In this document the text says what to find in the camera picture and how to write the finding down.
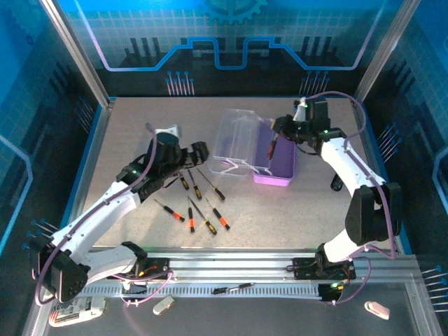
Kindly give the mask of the purple tool case base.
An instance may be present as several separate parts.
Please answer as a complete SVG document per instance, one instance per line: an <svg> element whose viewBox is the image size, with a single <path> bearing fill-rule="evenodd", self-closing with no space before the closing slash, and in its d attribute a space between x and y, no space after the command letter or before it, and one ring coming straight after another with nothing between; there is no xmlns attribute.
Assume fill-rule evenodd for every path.
<svg viewBox="0 0 448 336"><path fill-rule="evenodd" d="M258 184L287 187L295 178L297 148L294 142L279 136L273 156L268 160L267 154L276 135L270 125L268 119L263 119L258 129L253 180Z"/></svg>

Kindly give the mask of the clear purple plastic box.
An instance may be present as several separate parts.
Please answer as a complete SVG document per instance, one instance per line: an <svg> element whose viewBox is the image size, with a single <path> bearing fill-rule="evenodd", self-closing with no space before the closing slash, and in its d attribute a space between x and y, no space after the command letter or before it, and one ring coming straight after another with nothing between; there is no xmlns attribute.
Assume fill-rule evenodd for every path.
<svg viewBox="0 0 448 336"><path fill-rule="evenodd" d="M260 121L255 111L224 110L208 161L212 174L238 178L249 174L253 168Z"/></svg>

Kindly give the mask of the small white clip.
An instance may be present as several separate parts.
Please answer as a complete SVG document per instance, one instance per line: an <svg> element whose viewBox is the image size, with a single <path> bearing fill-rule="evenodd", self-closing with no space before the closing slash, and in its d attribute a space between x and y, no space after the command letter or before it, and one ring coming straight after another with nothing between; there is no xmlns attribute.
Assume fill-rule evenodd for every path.
<svg viewBox="0 0 448 336"><path fill-rule="evenodd" d="M171 295L168 295L164 297L161 301L159 301L154 307L153 307L153 313L156 316L162 315L164 312L166 312L173 304L175 300Z"/></svg>

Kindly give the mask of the black electronics box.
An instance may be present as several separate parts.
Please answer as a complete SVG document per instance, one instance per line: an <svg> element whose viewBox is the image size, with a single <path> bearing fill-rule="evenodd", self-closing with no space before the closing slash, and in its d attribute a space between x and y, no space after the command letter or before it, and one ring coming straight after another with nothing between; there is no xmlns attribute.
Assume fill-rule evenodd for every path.
<svg viewBox="0 0 448 336"><path fill-rule="evenodd" d="M344 285L338 285L337 283L322 283L318 285L318 296L322 302L338 301L342 297Z"/></svg>

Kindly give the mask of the white pink clip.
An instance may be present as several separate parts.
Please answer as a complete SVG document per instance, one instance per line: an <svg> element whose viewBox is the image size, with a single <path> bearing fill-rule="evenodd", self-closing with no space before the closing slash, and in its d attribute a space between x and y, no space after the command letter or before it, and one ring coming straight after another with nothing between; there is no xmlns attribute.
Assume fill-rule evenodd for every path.
<svg viewBox="0 0 448 336"><path fill-rule="evenodd" d="M367 301L364 304L364 308L367 312L370 312L371 314L386 321L390 318L390 309L382 304L379 304L378 302Z"/></svg>

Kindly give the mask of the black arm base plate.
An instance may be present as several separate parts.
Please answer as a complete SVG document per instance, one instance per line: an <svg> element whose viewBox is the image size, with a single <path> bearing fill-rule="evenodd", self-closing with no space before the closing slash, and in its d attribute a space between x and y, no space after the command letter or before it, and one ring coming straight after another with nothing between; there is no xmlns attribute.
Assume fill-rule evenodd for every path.
<svg viewBox="0 0 448 336"><path fill-rule="evenodd" d="M327 262L313 258L294 258L286 267L296 280L345 280L356 279L354 264L348 261Z"/></svg>
<svg viewBox="0 0 448 336"><path fill-rule="evenodd" d="M170 260L168 258L140 258L130 271L117 274L119 279L167 278Z"/></svg>

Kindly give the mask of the aluminium frame post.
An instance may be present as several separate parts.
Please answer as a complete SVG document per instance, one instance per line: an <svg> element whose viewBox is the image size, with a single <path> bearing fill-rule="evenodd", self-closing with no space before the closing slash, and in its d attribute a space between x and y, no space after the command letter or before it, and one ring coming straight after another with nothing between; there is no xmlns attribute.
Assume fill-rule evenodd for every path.
<svg viewBox="0 0 448 336"><path fill-rule="evenodd" d="M39 0L43 9L47 13L52 25L62 39L72 60L81 72L87 86L92 91L94 97L103 109L110 108L109 94L106 92L95 68L84 51L81 42L78 40L74 30L59 5L58 0Z"/></svg>
<svg viewBox="0 0 448 336"><path fill-rule="evenodd" d="M403 0L355 91L354 97L360 103L375 84L420 3L421 0Z"/></svg>

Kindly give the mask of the aluminium front rail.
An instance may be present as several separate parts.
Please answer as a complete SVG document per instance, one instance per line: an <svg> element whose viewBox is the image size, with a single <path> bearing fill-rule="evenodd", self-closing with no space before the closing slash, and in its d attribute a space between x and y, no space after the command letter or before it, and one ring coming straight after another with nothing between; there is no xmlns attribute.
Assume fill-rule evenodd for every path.
<svg viewBox="0 0 448 336"><path fill-rule="evenodd" d="M315 259L315 253L288 248L159 248L137 253L126 246L117 246L96 248L82 257L79 264L89 267L90 281L99 281L116 272L129 271L140 258L168 258L176 280L185 283L332 281L294 279L293 273L286 270L292 259ZM369 277L376 283L409 282L420 275L413 255L399 255L391 260L379 252L368 251L356 255L351 262L357 280Z"/></svg>

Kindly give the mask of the black screwdriver on rail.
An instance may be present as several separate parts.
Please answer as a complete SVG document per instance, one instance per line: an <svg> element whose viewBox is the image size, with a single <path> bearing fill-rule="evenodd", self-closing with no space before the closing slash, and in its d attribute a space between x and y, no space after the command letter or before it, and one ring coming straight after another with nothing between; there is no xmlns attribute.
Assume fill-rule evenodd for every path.
<svg viewBox="0 0 448 336"><path fill-rule="evenodd" d="M225 294L225 293L231 293L231 292L235 292L235 291L240 291L245 288L253 287L254 285L255 285L255 283L250 282L250 283L241 283L237 286L232 286L232 287L227 286L227 287L215 288L212 290L211 294L212 295L220 295L220 294Z"/></svg>

